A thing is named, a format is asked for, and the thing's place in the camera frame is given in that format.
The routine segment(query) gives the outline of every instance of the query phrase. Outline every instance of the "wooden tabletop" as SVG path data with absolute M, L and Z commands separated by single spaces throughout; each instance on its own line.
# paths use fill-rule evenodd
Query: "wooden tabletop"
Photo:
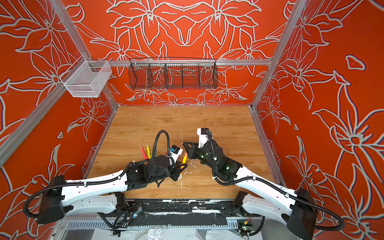
M 263 149 L 260 145 L 249 109 L 241 107 L 153 106 L 119 107 L 107 136 L 100 148 L 88 177 L 97 177 L 124 169 L 132 161 L 143 160 L 140 145 L 152 146 L 156 134 L 166 130 L 170 145 L 183 149 L 183 141 L 198 142 L 197 128 L 207 127 L 224 154 L 240 162 L 254 173 L 273 181 Z M 166 137 L 162 134 L 157 144 L 157 155 L 166 155 Z M 171 178 L 157 188 L 156 183 L 126 193 L 128 199 L 233 199 L 245 189 L 221 186 L 212 179 L 212 170 L 198 160 L 187 159 L 188 168 L 182 178 Z

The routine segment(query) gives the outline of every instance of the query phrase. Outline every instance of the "orange wall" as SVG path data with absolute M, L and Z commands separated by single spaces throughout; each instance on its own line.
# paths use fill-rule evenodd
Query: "orange wall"
M 27 218 L 23 202 L 55 176 L 82 179 L 111 114 L 103 93 L 100 98 L 64 93 L 1 167 L 0 239 L 50 237 L 54 224 L 38 225 Z M 30 211 L 36 213 L 40 203 L 33 203 Z
M 63 0 L 96 60 L 182 56 L 270 58 L 294 1 Z M 249 104 L 266 66 L 219 68 L 216 90 L 133 90 L 126 68 L 109 88 L 121 105 Z
M 2 144 L 80 54 L 46 1 L 2 1 L 0 9 Z
M 0 144 L 59 84 L 80 56 L 49 1 L 0 3 Z M 48 239 L 54 224 L 37 225 L 24 201 L 57 175 L 82 179 L 112 114 L 104 94 L 68 92 L 0 170 L 0 239 Z M 38 212 L 40 202 L 32 202 Z
M 383 22 L 382 3 L 310 0 L 257 107 L 288 187 L 346 223 L 315 239 L 384 235 Z

